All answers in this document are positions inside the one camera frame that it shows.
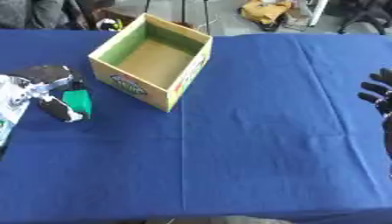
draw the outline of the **fingers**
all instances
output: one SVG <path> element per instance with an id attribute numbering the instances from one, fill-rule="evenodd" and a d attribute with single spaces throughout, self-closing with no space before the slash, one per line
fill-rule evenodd
<path id="1" fill-rule="evenodd" d="M 370 79 L 382 82 L 392 87 L 392 71 L 387 68 L 380 69 L 380 74 L 371 73 Z"/>
<path id="2" fill-rule="evenodd" d="M 372 94 L 358 93 L 358 97 L 360 97 L 364 101 L 373 103 L 377 110 L 380 112 L 380 114 L 382 114 L 383 116 L 392 111 L 387 101 L 381 98 L 377 98 Z"/>
<path id="3" fill-rule="evenodd" d="M 360 84 L 360 86 L 361 86 L 362 88 L 368 90 L 368 91 L 372 91 L 372 92 L 375 92 L 375 93 L 377 93 L 377 94 L 379 94 L 379 95 L 383 95 L 383 96 L 385 96 L 386 93 L 389 91 L 389 90 L 388 90 L 386 87 L 384 87 L 384 86 L 376 85 L 376 84 L 368 83 L 368 82 L 362 82 L 362 83 Z"/>
<path id="4" fill-rule="evenodd" d="M 372 94 L 365 94 L 365 93 L 358 93 L 358 97 L 360 97 L 362 100 L 370 102 L 370 103 L 376 103 L 379 98 L 373 96 Z"/>

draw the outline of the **cardboard box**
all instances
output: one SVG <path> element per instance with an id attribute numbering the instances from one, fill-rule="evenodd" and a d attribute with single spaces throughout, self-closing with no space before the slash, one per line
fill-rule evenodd
<path id="1" fill-rule="evenodd" d="M 100 81 L 169 112 L 209 60 L 212 43 L 144 13 L 88 57 Z"/>

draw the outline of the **blue tablecloth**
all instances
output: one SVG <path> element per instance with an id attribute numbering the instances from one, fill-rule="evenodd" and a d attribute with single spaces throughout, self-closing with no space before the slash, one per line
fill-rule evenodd
<path id="1" fill-rule="evenodd" d="M 29 107 L 0 163 L 0 221 L 391 220 L 381 118 L 356 96 L 369 73 L 392 67 L 386 38 L 215 38 L 211 60 L 166 114 L 94 78 L 87 55 L 111 35 L 0 31 L 0 73 L 68 65 L 94 103 L 93 119 L 79 123 Z"/>

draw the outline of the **logo on box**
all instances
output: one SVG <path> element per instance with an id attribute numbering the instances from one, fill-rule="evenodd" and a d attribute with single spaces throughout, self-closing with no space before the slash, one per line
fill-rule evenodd
<path id="1" fill-rule="evenodd" d="M 110 79 L 115 82 L 115 85 L 120 89 L 132 95 L 147 95 L 147 92 L 137 85 L 133 80 L 129 80 L 125 75 L 113 74 Z"/>

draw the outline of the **hand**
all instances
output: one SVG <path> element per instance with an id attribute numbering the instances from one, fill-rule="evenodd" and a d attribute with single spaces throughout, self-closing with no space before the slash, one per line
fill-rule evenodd
<path id="1" fill-rule="evenodd" d="M 382 68 L 380 74 L 371 73 L 370 79 L 379 82 L 379 84 L 362 82 L 360 86 L 378 95 L 374 96 L 373 94 L 358 93 L 358 96 L 362 100 L 374 104 L 380 114 L 384 117 L 382 123 L 384 129 L 384 144 L 389 157 L 392 159 L 392 71 Z"/>

